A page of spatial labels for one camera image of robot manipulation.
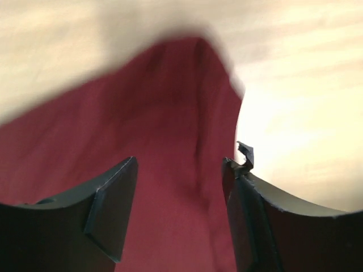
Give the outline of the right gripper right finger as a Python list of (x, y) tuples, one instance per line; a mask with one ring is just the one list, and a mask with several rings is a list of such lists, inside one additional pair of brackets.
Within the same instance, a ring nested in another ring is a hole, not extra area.
[(361, 271), (362, 212), (305, 201), (252, 174), (254, 150), (239, 143), (243, 164), (223, 161), (222, 187), (238, 271)]

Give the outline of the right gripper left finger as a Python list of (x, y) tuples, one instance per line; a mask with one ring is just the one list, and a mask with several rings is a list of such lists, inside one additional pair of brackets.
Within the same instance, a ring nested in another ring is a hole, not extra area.
[(1, 205), (2, 271), (114, 271), (137, 183), (130, 157), (34, 205)]

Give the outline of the dark red t-shirt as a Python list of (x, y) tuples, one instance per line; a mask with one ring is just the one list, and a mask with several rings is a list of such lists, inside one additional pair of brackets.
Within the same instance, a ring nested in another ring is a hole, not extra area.
[(201, 37), (160, 42), (1, 127), (1, 201), (35, 202), (138, 160), (117, 271), (235, 271), (222, 190), (241, 101)]

